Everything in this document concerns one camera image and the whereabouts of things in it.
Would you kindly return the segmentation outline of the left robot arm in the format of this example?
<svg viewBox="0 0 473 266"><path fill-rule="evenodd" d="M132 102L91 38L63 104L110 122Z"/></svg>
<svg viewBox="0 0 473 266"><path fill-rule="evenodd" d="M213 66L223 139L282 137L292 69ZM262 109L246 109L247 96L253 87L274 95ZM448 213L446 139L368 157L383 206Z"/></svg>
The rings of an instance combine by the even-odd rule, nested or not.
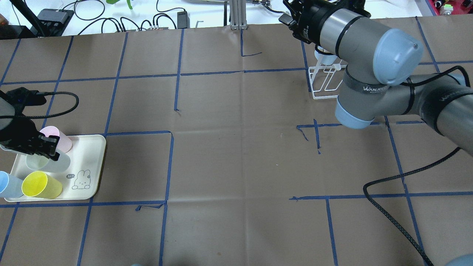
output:
<svg viewBox="0 0 473 266"><path fill-rule="evenodd" d="M59 137L46 137L35 123L26 118L4 98L1 99L0 143L7 150L28 155L41 155L52 161L60 158L57 152Z"/></svg>

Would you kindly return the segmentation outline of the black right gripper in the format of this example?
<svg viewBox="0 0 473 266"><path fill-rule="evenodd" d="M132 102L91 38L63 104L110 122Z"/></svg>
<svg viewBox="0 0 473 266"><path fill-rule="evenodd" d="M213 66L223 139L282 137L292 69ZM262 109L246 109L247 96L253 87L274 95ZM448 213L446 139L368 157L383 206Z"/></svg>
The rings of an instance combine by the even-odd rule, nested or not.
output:
<svg viewBox="0 0 473 266"><path fill-rule="evenodd" d="M307 44L320 44L321 29L333 13L332 3L304 3L304 10L292 36Z"/></svg>

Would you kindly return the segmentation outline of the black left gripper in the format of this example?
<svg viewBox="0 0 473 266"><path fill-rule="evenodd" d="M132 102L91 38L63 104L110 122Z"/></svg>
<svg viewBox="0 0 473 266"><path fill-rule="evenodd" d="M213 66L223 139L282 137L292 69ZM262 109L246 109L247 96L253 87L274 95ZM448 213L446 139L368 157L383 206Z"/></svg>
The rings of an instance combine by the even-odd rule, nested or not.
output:
<svg viewBox="0 0 473 266"><path fill-rule="evenodd" d="M29 119L13 119L1 129L0 143L7 149L21 153L34 153L52 161L58 161L56 151L60 137L40 135L34 122Z"/></svg>

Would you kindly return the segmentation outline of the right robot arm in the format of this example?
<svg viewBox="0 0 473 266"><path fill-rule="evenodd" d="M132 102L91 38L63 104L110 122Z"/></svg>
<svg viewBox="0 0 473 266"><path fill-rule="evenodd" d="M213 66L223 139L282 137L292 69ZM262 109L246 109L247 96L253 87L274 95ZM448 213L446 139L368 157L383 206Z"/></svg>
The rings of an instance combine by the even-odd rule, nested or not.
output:
<svg viewBox="0 0 473 266"><path fill-rule="evenodd" d="M336 103L344 126L363 129L377 116L417 115L472 154L472 88L466 70L414 75L423 44L370 18L363 0L284 0L293 36L347 62Z"/></svg>

